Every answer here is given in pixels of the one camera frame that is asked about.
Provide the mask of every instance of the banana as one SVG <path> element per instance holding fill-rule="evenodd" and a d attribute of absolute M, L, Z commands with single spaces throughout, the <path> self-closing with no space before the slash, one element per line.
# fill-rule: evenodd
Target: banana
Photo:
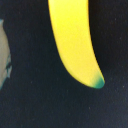
<path fill-rule="evenodd" d="M 88 0 L 49 0 L 52 29 L 60 58 L 80 83 L 102 88 L 104 77 L 91 43 Z"/>
<path fill-rule="evenodd" d="M 3 28 L 3 20 L 0 19 L 0 89 L 12 71 L 11 54 L 8 39 Z"/>

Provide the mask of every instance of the yellow banana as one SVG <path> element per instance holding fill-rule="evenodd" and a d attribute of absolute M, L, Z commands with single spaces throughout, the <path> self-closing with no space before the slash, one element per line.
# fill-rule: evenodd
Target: yellow banana
<path fill-rule="evenodd" d="M 76 80 L 102 88 L 104 78 L 93 51 L 88 0 L 49 0 L 52 28 L 60 58 Z"/>
<path fill-rule="evenodd" d="M 12 71 L 11 54 L 8 39 L 3 28 L 3 20 L 0 19 L 0 89 L 6 78 L 10 78 Z"/>

